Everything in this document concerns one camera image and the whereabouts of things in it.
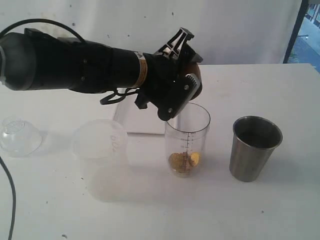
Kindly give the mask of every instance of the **white table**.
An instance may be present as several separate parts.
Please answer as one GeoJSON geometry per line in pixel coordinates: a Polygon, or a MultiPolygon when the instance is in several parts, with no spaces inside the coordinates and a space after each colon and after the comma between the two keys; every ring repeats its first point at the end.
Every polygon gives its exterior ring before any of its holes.
{"type": "MultiPolygon", "coordinates": [[[[0,87],[1,119],[16,114],[47,132],[28,157],[1,154],[17,191],[13,239],[320,239],[320,75],[308,64],[207,65],[201,74],[195,102],[211,114],[202,174],[173,176],[163,137],[129,136],[129,162],[140,174],[132,196],[117,202],[91,197],[70,151],[77,127],[112,117],[115,106],[99,104],[104,95],[0,87]],[[283,133],[252,183],[228,169],[232,124],[245,115],[265,117],[283,133]]],[[[0,239],[7,239],[11,206],[0,169],[0,239]]]]}

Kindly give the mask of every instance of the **cup rim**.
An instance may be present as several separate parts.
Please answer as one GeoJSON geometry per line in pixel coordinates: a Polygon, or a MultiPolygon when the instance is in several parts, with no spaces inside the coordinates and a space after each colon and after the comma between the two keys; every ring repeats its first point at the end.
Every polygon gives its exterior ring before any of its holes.
{"type": "Polygon", "coordinates": [[[171,126],[171,124],[169,123],[169,121],[166,121],[166,123],[167,123],[172,129],[174,129],[174,130],[176,130],[176,131],[178,131],[178,132],[180,132],[180,133],[186,133],[186,134],[188,134],[188,133],[199,133],[199,132],[207,129],[207,128],[209,127],[209,125],[210,125],[210,122],[211,122],[211,116],[210,116],[210,113],[208,112],[208,110],[205,109],[203,106],[201,106],[201,105],[199,105],[199,104],[196,104],[196,103],[193,103],[193,102],[188,102],[187,104],[197,105],[198,107],[200,107],[200,108],[202,108],[204,111],[206,111],[206,113],[207,113],[208,116],[209,116],[209,121],[208,121],[208,123],[207,123],[207,125],[206,125],[205,127],[203,127],[203,128],[200,129],[200,130],[197,130],[197,131],[181,131],[181,130],[178,130],[178,129],[176,129],[175,127],[171,126]]]}
{"type": "Polygon", "coordinates": [[[282,132],[281,132],[280,128],[279,128],[276,124],[274,124],[272,121],[270,121],[270,120],[268,120],[268,119],[266,119],[266,118],[264,118],[264,117],[261,117],[261,116],[253,116],[253,115],[242,116],[242,117],[238,118],[237,120],[235,120],[235,122],[233,123],[233,126],[232,126],[232,130],[233,130],[233,135],[234,135],[241,143],[243,143],[244,145],[246,145],[246,146],[248,146],[248,147],[250,147],[250,148],[260,149],[260,150],[271,150],[271,149],[275,149],[275,148],[277,148],[277,147],[282,143],[282,140],[283,140],[283,138],[284,138],[283,135],[282,135],[282,132]],[[241,121],[241,120],[243,120],[243,119],[247,119],[247,118],[260,119],[260,120],[263,120],[263,121],[266,121],[266,122],[272,124],[272,125],[277,129],[278,133],[280,134],[280,140],[279,140],[279,142],[278,142],[275,146],[272,146],[272,147],[257,147],[257,146],[252,146],[252,145],[247,144],[246,142],[242,141],[242,140],[238,137],[238,135],[236,134],[236,132],[235,132],[235,127],[236,127],[236,124],[237,124],[239,121],[241,121]]]}

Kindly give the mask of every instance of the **white backdrop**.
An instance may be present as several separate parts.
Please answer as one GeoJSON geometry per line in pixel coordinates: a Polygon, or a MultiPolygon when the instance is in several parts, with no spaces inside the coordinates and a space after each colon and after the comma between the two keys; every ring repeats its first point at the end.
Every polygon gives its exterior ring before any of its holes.
{"type": "MultiPolygon", "coordinates": [[[[153,53],[185,27],[195,35],[191,45],[204,64],[281,63],[300,4],[301,0],[0,0],[0,29],[26,18],[48,18],[73,27],[87,40],[153,53]]],[[[37,27],[55,37],[66,34],[55,26],[37,27]]]]}

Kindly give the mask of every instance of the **robotic arm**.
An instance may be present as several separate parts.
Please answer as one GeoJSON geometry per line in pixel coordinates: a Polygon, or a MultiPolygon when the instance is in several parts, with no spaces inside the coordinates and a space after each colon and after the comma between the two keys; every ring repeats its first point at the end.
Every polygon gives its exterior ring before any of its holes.
{"type": "Polygon", "coordinates": [[[151,102],[158,108],[158,117],[167,121],[202,90],[197,65],[202,58],[187,44],[193,37],[187,29],[180,28],[167,44],[149,54],[86,41],[71,28],[52,20],[23,20],[0,33],[0,81],[16,91],[113,91],[100,100],[102,105],[137,94],[135,104],[139,109],[146,109],[151,102]],[[32,28],[25,28],[24,34],[7,34],[17,26],[37,22],[62,27],[77,38],[57,39],[32,28]],[[127,89],[119,93],[117,88],[127,89]]]}

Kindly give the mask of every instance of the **stainless steel cup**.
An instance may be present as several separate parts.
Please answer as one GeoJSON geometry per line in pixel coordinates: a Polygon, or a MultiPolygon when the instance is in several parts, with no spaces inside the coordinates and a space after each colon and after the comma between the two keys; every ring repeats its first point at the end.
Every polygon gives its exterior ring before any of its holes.
{"type": "Polygon", "coordinates": [[[242,182],[256,180],[282,139],[280,129],[267,119],[244,116],[236,120],[229,165],[231,174],[242,182]]]}

